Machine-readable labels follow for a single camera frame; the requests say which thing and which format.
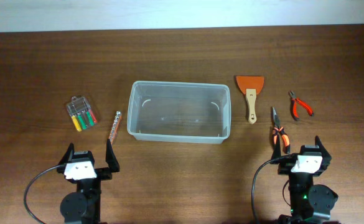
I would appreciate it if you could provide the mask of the orange socket rail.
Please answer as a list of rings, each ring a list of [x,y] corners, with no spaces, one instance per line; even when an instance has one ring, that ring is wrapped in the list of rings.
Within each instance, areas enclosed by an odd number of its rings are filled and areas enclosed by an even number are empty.
[[[111,125],[111,129],[110,129],[110,133],[107,139],[107,145],[112,145],[117,134],[118,134],[118,128],[119,128],[119,124],[122,120],[123,114],[120,111],[117,111],[115,116],[114,116],[114,120],[113,120],[113,124]]]

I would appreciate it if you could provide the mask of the orange black needle-nose pliers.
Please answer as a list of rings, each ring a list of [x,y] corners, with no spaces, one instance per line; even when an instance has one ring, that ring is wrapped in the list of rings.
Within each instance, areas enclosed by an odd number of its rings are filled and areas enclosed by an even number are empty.
[[[276,148],[277,140],[279,139],[279,137],[281,137],[283,140],[283,143],[284,143],[284,148],[285,148],[284,152],[286,154],[290,154],[291,153],[291,143],[290,143],[289,136],[285,132],[284,127],[281,126],[278,114],[274,107],[271,107],[271,115],[272,115],[272,121],[273,121],[273,129],[272,129],[272,137],[271,137],[272,143],[273,143],[273,149]]]

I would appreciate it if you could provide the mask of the orange scraper wooden handle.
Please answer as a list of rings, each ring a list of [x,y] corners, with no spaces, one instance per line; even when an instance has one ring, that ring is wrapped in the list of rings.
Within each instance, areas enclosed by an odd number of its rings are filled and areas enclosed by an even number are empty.
[[[264,77],[262,76],[236,76],[236,82],[240,91],[245,95],[248,105],[248,122],[255,124],[256,116],[256,97],[260,94],[263,85]]]

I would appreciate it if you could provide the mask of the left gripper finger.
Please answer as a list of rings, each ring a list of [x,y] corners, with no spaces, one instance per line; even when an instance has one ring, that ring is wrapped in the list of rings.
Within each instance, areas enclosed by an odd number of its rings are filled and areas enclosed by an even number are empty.
[[[59,161],[59,165],[64,165],[69,163],[72,160],[73,154],[74,154],[74,144],[70,143],[68,149],[66,150],[66,153],[63,155],[61,160]]]
[[[119,172],[120,166],[118,160],[113,152],[113,147],[110,139],[106,141],[106,156],[105,156],[106,163],[112,172]]]

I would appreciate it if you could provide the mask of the clear screwdriver set case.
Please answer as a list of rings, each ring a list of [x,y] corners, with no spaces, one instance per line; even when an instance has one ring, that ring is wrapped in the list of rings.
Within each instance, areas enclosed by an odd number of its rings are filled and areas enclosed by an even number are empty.
[[[73,96],[66,104],[66,109],[78,132],[92,128],[98,122],[91,105],[84,96]]]

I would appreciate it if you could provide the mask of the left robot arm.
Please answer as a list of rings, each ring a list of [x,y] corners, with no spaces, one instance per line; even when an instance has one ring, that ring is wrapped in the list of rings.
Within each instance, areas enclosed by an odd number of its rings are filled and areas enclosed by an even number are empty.
[[[76,152],[70,144],[59,161],[57,172],[77,186],[76,191],[66,195],[60,204],[65,223],[99,223],[101,210],[101,183],[111,180],[120,171],[113,152],[112,141],[106,141],[106,167],[95,168],[91,151]]]

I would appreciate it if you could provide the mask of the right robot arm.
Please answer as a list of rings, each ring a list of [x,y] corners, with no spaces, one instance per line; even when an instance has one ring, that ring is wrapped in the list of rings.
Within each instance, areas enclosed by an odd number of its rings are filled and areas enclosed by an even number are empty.
[[[323,223],[330,220],[330,211],[338,195],[329,187],[314,184],[330,165],[332,156],[318,136],[313,146],[303,145],[298,153],[280,156],[276,154],[271,163],[278,166],[279,175],[288,176],[290,215],[280,215],[277,223]]]

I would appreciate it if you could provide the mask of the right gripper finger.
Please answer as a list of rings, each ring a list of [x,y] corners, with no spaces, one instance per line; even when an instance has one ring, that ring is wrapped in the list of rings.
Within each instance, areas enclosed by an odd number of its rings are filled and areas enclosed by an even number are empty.
[[[271,156],[270,164],[277,164],[278,161],[276,159],[279,159],[280,157],[281,157],[281,145],[279,141],[276,141],[276,143],[273,146],[273,153]]]
[[[329,152],[323,146],[319,136],[315,137],[315,145],[319,147],[319,150],[320,150],[321,155],[322,155],[322,160],[324,162],[330,162],[332,160],[332,156],[329,154]]]

